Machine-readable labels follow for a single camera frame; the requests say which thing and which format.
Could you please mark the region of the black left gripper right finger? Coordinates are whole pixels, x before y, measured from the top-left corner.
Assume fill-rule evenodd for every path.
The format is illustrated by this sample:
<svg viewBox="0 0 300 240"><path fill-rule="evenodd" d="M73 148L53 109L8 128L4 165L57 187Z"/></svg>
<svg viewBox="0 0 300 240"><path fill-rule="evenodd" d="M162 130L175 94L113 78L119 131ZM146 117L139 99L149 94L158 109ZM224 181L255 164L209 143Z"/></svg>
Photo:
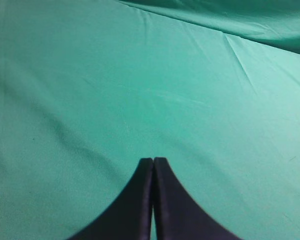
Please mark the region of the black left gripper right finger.
<svg viewBox="0 0 300 240"><path fill-rule="evenodd" d="M168 160L153 161L153 208L158 240L238 240L188 194Z"/></svg>

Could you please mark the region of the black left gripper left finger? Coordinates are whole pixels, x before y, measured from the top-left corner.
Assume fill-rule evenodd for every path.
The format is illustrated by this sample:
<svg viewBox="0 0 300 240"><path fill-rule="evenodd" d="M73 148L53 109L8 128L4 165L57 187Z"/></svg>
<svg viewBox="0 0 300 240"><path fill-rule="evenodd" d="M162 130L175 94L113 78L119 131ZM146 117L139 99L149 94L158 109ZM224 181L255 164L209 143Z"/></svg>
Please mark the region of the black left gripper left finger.
<svg viewBox="0 0 300 240"><path fill-rule="evenodd" d="M142 158L117 198L70 240L149 240L152 223L154 162Z"/></svg>

